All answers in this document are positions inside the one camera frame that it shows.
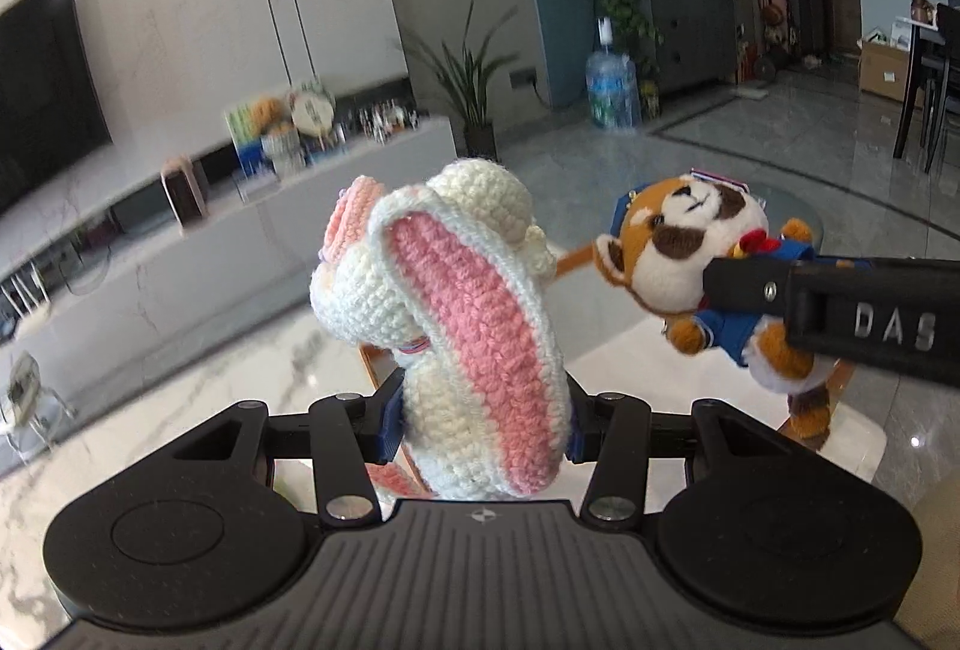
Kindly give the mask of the white marble tv console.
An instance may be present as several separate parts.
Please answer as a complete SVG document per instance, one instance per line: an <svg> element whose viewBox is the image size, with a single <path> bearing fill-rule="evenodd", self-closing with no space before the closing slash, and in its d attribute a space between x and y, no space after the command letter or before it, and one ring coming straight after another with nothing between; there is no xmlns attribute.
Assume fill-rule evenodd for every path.
<svg viewBox="0 0 960 650"><path fill-rule="evenodd" d="M3 345L2 368L29 354L44 387L36 423L3 439L3 471L304 304L327 219L355 177L394 189L454 157L448 119L428 118L386 145L358 140L252 200L229 192L195 228L169 223L122 242L53 297L39 327Z"/></svg>

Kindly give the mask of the pink desktop heater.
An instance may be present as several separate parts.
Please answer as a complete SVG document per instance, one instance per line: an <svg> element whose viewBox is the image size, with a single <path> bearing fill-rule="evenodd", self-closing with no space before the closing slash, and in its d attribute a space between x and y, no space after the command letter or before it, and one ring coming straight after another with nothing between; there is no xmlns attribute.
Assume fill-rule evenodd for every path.
<svg viewBox="0 0 960 650"><path fill-rule="evenodd" d="M189 158L169 160L161 168L160 181L172 215L182 231L206 218L205 195Z"/></svg>

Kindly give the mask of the white pink crochet bunny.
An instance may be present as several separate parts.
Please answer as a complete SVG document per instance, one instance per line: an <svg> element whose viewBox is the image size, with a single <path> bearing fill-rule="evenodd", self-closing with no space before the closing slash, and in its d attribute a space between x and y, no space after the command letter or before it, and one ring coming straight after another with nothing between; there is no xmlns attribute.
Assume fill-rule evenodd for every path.
<svg viewBox="0 0 960 650"><path fill-rule="evenodd" d="M555 481L571 432L555 272L529 191L496 162L340 192L309 301L327 332L404 369L402 455L368 470L386 501L509 501Z"/></svg>

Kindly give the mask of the dark dining chair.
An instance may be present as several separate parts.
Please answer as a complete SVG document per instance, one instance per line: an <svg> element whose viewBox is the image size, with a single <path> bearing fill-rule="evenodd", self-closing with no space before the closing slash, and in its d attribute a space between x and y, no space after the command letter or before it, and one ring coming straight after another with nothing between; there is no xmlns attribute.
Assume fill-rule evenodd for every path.
<svg viewBox="0 0 960 650"><path fill-rule="evenodd" d="M923 171L929 174L944 135L947 103L958 100L958 10L950 5L935 6L932 25L911 24L907 88L893 145L896 160L907 150L918 93L923 93L919 145L924 153Z"/></svg>

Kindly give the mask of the brown teddy bear in pot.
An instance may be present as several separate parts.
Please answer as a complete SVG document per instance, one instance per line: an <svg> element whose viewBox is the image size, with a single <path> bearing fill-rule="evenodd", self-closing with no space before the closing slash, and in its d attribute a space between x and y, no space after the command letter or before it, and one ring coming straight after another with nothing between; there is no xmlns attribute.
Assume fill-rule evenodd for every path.
<svg viewBox="0 0 960 650"><path fill-rule="evenodd" d="M306 168L298 130L286 113L286 104L280 98L265 96L254 101L251 118L263 156L272 164L280 179L293 176Z"/></svg>

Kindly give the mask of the red panda sailor plush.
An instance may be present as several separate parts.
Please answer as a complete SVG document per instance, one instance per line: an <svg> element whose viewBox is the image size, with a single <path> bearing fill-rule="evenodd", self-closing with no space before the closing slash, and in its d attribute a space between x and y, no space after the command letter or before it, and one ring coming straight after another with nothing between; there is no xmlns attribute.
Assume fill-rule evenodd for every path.
<svg viewBox="0 0 960 650"><path fill-rule="evenodd" d="M832 425L828 380L835 361L791 347L781 318L719 304L703 281L713 260L816 257L804 219L793 216L771 230L745 185L692 171L622 195L610 230L574 262L594 263L609 285L659 317L674 350L697 356L719 348L760 387L784 396L794 437L818 449Z"/></svg>

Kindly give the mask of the potted long-leaf plant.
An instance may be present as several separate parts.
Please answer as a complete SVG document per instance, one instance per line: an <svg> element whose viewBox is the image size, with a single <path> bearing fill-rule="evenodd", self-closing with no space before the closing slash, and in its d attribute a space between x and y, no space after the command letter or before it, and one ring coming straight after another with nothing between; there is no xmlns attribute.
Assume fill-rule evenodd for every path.
<svg viewBox="0 0 960 650"><path fill-rule="evenodd" d="M503 68L516 64L521 54L490 54L490 47L494 36L516 15L517 7L509 7L505 13L501 13L480 36L477 46L472 44L475 2L470 2L467 7L466 21L459 43L455 46L446 41L432 46L413 29L402 29L400 49L423 65L443 91L444 98L462 122L467 155L471 158L485 158L495 163L500 161L490 114L490 83Z"/></svg>

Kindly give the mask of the blue water jug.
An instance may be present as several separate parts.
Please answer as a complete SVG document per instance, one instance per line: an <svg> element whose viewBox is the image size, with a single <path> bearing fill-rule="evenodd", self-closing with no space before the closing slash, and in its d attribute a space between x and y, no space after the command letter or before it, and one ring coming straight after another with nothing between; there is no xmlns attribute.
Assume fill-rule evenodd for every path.
<svg viewBox="0 0 960 650"><path fill-rule="evenodd" d="M587 57L589 114L596 127L633 132L641 127L636 67L628 54L613 51L612 20L597 20L597 49Z"/></svg>

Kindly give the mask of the small white desk fan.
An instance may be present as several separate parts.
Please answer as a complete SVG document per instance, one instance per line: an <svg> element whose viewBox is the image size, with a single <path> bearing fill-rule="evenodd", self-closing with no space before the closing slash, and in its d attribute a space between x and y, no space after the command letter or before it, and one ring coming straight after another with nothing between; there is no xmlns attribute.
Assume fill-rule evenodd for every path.
<svg viewBox="0 0 960 650"><path fill-rule="evenodd" d="M57 432L75 418L67 400L44 384L36 357L21 353L2 392L2 439L21 464L49 452Z"/></svg>

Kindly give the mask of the black wall television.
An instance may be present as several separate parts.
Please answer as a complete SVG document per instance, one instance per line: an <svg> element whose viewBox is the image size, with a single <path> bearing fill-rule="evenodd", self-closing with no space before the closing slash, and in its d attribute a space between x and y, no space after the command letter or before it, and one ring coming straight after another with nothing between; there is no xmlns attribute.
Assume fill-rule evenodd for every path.
<svg viewBox="0 0 960 650"><path fill-rule="evenodd" d="M18 0L2 10L2 208L110 142L75 0Z"/></svg>

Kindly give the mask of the cardboard box on floor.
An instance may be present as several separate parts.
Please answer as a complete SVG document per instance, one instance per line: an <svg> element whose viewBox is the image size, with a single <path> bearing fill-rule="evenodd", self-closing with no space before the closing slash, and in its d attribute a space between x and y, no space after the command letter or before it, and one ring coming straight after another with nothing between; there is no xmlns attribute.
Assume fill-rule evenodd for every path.
<svg viewBox="0 0 960 650"><path fill-rule="evenodd" d="M901 103L907 93L910 53L882 41L862 44L859 90Z"/></svg>

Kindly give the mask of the dark grey drawer cabinet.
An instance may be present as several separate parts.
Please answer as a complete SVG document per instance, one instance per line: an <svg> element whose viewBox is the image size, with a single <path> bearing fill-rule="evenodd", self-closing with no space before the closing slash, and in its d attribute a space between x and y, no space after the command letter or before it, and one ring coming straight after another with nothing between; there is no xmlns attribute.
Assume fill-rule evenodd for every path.
<svg viewBox="0 0 960 650"><path fill-rule="evenodd" d="M661 93L726 82L737 70L734 0L641 0L654 36L644 55Z"/></svg>

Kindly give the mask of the round paper fan ornament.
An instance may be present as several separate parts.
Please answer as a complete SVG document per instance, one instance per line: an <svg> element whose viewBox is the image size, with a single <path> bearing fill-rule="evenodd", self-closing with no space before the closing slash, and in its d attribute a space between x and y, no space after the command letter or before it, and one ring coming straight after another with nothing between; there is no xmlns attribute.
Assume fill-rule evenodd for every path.
<svg viewBox="0 0 960 650"><path fill-rule="evenodd" d="M324 91L302 88L291 95L291 121L304 137L313 139L320 148L331 148L334 142L335 106Z"/></svg>

